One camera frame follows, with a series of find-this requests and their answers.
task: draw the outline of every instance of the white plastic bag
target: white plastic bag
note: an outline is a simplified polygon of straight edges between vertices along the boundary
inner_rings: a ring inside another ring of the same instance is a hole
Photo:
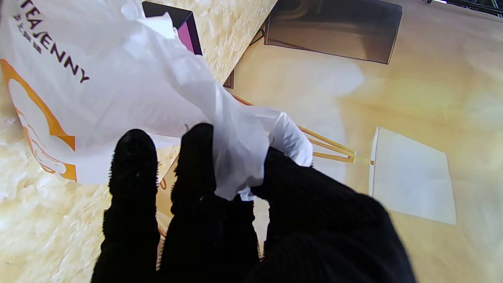
[[[136,0],[3,0],[1,19],[6,85],[47,172],[106,183],[127,130],[162,148],[209,121],[216,194],[232,199],[262,182],[267,123],[214,80],[167,14],[146,19]]]

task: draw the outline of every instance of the cream background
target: cream background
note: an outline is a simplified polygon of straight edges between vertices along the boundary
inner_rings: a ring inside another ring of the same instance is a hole
[[[442,3],[393,2],[403,17],[389,65],[257,43],[236,66],[231,92],[366,158],[377,126],[445,152],[457,224],[391,212],[417,277],[503,282],[503,21]],[[368,166],[314,165],[368,193]]]
[[[204,57],[223,83],[275,0],[157,2],[194,12]],[[89,282],[103,241],[108,188],[43,171],[28,148],[3,78],[0,82],[0,281]],[[160,176],[178,151],[158,153]]]

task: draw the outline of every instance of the orange logo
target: orange logo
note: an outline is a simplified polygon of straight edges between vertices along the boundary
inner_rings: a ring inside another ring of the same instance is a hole
[[[63,142],[65,142],[67,145],[71,147],[73,151],[75,151],[75,136],[68,135],[62,128],[61,125],[59,124],[59,121],[54,117],[52,112],[49,110],[47,105],[40,99],[40,97],[33,91],[33,89],[29,86],[29,84],[21,77],[19,74],[14,70],[14,68],[4,59],[0,59],[0,66],[2,67],[2,72],[4,73],[4,81],[5,85],[7,87],[7,90],[11,94],[12,93],[9,89],[9,81],[14,80],[18,82],[23,89],[26,91],[28,94],[28,97],[35,103],[35,105],[42,111],[45,120],[47,122],[47,125],[49,126],[49,134],[52,136],[55,136],[59,139],[61,139]],[[16,112],[19,116],[24,117],[24,114],[16,107]],[[43,164],[42,160],[51,160],[52,162],[56,164],[62,164],[65,166],[66,171],[64,173],[61,173],[60,175],[63,178],[77,181],[77,173],[76,173],[76,168],[75,165],[73,164],[67,164],[64,162],[61,162],[60,160],[57,160],[50,155],[48,155],[42,147],[30,136],[29,132],[33,133],[35,136],[37,135],[33,128],[28,124],[27,126],[23,125],[23,129],[25,131],[26,137],[28,138],[28,145],[30,146],[30,150],[32,154],[35,156],[37,161],[40,163],[42,166],[42,169],[44,169],[46,172],[49,172],[51,174],[56,173],[57,171],[52,169],[51,167]]]

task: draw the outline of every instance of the pink panel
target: pink panel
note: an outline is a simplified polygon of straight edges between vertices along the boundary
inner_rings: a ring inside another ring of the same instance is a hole
[[[192,47],[192,40],[190,40],[189,28],[187,27],[187,22],[178,29],[178,37],[180,41],[187,47],[188,50],[194,53],[194,48]]]

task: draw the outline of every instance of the beige wall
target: beige wall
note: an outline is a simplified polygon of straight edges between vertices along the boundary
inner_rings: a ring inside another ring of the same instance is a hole
[[[502,282],[503,21],[442,3],[394,3],[403,17],[389,65],[257,43],[239,61],[231,92],[364,157],[377,126],[445,152],[457,224],[391,212],[417,276]],[[314,163],[368,192],[368,166]]]

